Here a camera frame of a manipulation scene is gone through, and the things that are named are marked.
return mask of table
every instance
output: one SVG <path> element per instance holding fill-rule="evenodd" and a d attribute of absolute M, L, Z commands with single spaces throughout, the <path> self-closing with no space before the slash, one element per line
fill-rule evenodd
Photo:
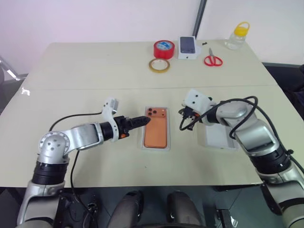
<path fill-rule="evenodd" d="M 170 59 L 167 73 L 148 68 L 154 58 L 153 42 L 54 43 L 29 73 L 27 89 L 143 89 L 210 86 L 276 85 L 248 44 L 238 51 L 224 46 L 223 40 L 207 40 L 195 61 Z M 224 61 L 209 67 L 203 59 L 209 48 Z"/>
<path fill-rule="evenodd" d="M 179 130 L 177 111 L 192 87 L 217 102 L 256 95 L 286 148 L 294 149 L 295 158 L 304 163 L 304 123 L 250 47 L 245 44 L 240 51 L 231 51 L 223 40 L 207 42 L 197 60 L 175 56 L 164 74 L 148 69 L 153 42 L 50 45 L 0 116 L 0 186 L 26 187 L 38 142 L 50 125 L 66 115 L 98 112 L 108 96 L 120 101 L 116 116 L 143 115 L 145 106 L 168 107 L 171 149 L 142 150 L 142 129 L 132 130 L 126 139 L 81 152 L 74 173 L 76 187 L 260 183 L 242 150 L 202 147 L 199 125 L 193 132 Z M 223 66 L 202 63 L 209 47 L 224 60 Z M 55 130 L 102 121 L 101 116 L 74 117 L 60 122 Z M 71 162 L 74 157 L 75 152 L 70 154 Z M 71 167 L 66 187 L 70 187 Z"/>
<path fill-rule="evenodd" d="M 304 124 L 276 85 L 223 86 L 197 88 L 215 101 L 257 95 L 259 105 L 271 117 L 282 141 L 304 162 Z M 115 143 L 105 142 L 80 153 L 75 168 L 75 186 L 152 186 L 152 185 L 234 185 L 260 183 L 254 167 L 242 150 L 206 149 L 198 143 L 198 131 L 181 132 L 177 111 L 188 88 L 118 90 L 33 90 L 19 91 L 0 118 L 0 180 L 2 186 L 25 187 L 30 180 L 38 152 L 38 142 L 58 118 L 98 112 L 109 95 L 120 100 L 118 113 L 135 117 L 146 105 L 167 106 L 170 110 L 171 149 L 167 152 L 140 149 L 142 130 Z M 74 117 L 59 123 L 55 130 L 87 122 L 102 122 L 100 116 Z M 71 153 L 73 162 L 75 153 Z M 66 175 L 66 187 L 70 186 Z"/>

